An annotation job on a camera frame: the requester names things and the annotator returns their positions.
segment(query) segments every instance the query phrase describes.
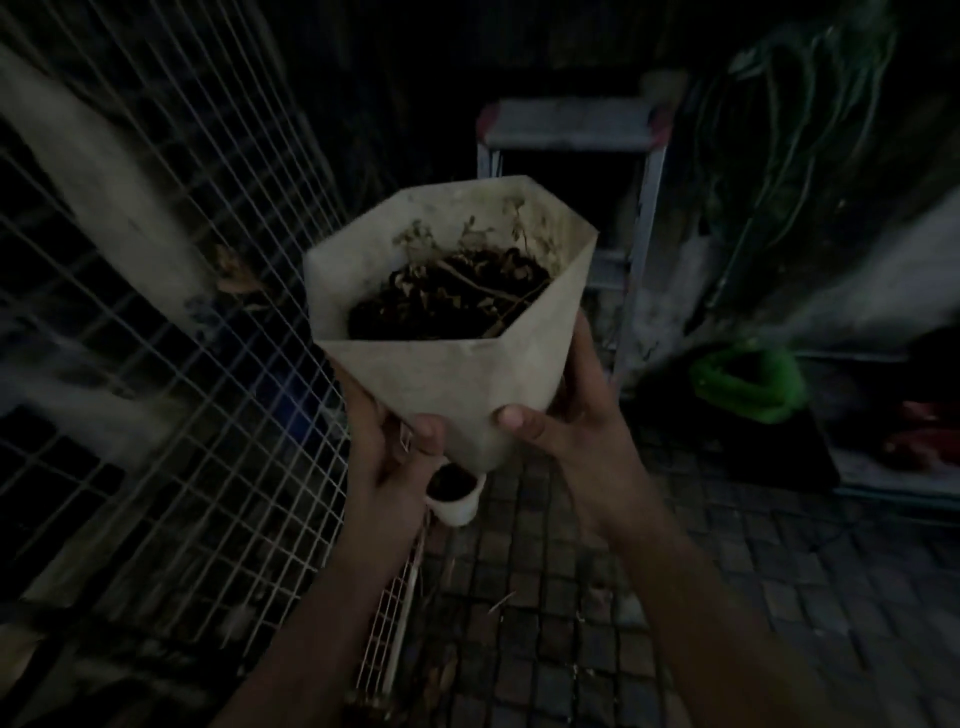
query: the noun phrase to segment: finger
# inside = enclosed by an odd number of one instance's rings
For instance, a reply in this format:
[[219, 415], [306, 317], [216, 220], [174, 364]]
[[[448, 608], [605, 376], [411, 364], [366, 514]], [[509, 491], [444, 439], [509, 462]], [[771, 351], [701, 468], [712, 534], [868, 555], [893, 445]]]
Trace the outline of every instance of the finger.
[[402, 488], [426, 495], [430, 478], [447, 463], [444, 457], [446, 422], [436, 415], [417, 415], [414, 430], [416, 434], [406, 462], [390, 479]]
[[350, 431], [350, 467], [359, 469], [354, 474], [371, 475], [375, 479], [385, 454], [376, 402], [340, 364], [332, 360], [331, 364], [344, 393]]
[[531, 445], [562, 457], [573, 445], [569, 425], [522, 404], [508, 404], [496, 413], [497, 424]]
[[573, 373], [577, 398], [592, 414], [606, 414], [616, 407], [607, 375], [593, 347], [593, 334], [583, 310], [577, 312], [577, 322], [570, 340], [567, 356]]

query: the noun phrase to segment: dried leaf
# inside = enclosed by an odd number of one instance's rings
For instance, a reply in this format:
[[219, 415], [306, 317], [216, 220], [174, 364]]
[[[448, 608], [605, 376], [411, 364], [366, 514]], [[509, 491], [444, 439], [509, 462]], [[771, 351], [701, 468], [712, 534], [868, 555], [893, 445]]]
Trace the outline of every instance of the dried leaf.
[[217, 245], [217, 265], [224, 274], [217, 280], [217, 290], [233, 296], [242, 296], [256, 291], [266, 292], [266, 287], [253, 274], [247, 262], [226, 245]]

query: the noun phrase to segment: step ladder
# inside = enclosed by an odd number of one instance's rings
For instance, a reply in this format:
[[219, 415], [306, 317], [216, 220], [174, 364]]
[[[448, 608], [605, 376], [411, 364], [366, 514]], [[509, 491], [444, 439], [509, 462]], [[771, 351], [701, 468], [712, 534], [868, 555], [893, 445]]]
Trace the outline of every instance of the step ladder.
[[663, 160], [672, 114], [642, 98], [501, 99], [477, 118], [477, 179], [500, 177], [503, 153], [611, 152], [643, 155], [643, 181], [636, 201], [633, 243], [628, 253], [597, 249], [587, 288], [624, 295], [612, 381], [617, 395], [636, 343], [636, 299], [657, 211]]

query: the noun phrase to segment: green object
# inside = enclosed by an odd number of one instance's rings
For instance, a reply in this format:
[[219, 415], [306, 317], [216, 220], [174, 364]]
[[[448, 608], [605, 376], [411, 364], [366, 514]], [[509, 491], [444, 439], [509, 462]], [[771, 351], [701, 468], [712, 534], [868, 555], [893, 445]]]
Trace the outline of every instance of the green object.
[[776, 425], [806, 405], [804, 378], [787, 349], [734, 344], [697, 359], [690, 367], [701, 400], [748, 420]]

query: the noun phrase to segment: hand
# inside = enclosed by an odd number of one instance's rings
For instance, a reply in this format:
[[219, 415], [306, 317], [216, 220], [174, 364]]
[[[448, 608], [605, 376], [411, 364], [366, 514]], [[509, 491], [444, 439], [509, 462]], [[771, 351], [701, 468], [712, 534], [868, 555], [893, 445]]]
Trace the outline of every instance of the hand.
[[569, 391], [560, 419], [508, 404], [497, 422], [557, 458], [581, 526], [615, 541], [630, 532], [633, 513], [656, 491], [593, 350], [583, 311], [573, 329], [564, 382]]
[[399, 421], [356, 379], [333, 368], [346, 401], [350, 457], [344, 527], [331, 558], [348, 562], [380, 589], [399, 572], [423, 524], [427, 484], [446, 462], [446, 425], [436, 415], [417, 415], [401, 465], [398, 443], [389, 442], [399, 436]]

